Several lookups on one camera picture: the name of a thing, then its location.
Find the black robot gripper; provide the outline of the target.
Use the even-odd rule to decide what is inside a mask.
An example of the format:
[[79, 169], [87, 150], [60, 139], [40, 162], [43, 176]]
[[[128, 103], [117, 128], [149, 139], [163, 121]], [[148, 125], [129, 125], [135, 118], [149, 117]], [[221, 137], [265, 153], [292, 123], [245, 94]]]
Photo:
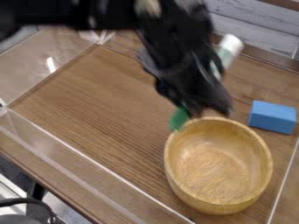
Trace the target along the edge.
[[232, 100], [220, 78], [224, 66], [212, 45], [213, 25], [203, 0], [135, 0], [140, 59], [156, 88], [189, 117], [212, 109], [224, 116]]

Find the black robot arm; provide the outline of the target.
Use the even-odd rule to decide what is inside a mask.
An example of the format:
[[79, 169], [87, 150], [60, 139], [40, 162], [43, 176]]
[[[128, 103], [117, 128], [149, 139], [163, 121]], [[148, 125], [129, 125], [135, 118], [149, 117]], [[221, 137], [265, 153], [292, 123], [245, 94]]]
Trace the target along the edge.
[[135, 31], [144, 45], [139, 62], [155, 77], [156, 92], [189, 115], [204, 109], [229, 114], [203, 0], [0, 0], [0, 41], [27, 25]]

